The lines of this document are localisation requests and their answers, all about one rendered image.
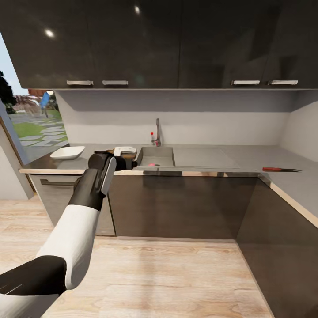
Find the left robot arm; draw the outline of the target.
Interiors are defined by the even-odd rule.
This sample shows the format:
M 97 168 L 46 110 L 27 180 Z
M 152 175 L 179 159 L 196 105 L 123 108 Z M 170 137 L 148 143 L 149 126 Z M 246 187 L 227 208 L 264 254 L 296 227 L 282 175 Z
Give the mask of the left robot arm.
M 79 286 L 91 261 L 98 216 L 115 171 L 132 170 L 133 147 L 95 151 L 74 184 L 49 239 L 34 259 L 0 274 L 0 318 L 40 318 L 66 291 Z

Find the cutting board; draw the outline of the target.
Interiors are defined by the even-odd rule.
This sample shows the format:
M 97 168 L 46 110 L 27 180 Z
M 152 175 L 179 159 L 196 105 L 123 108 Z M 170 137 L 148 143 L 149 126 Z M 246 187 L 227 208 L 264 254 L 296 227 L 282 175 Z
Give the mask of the cutting board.
M 114 150 L 107 150 L 107 151 L 110 152 L 110 153 L 114 153 Z M 136 155 L 137 155 L 137 153 L 136 154 L 132 154 L 132 155 L 122 155 L 122 156 L 123 156 L 123 158 L 135 159 Z

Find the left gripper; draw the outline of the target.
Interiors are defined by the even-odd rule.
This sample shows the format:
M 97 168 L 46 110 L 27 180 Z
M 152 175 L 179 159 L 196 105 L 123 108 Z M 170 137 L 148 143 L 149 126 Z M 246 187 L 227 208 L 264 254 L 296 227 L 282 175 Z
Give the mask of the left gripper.
M 117 171 L 122 171 L 122 170 L 132 170 L 133 168 L 137 167 L 137 161 L 134 161 L 131 158 L 121 158 L 121 157 L 117 157 L 121 164 L 120 167 Z

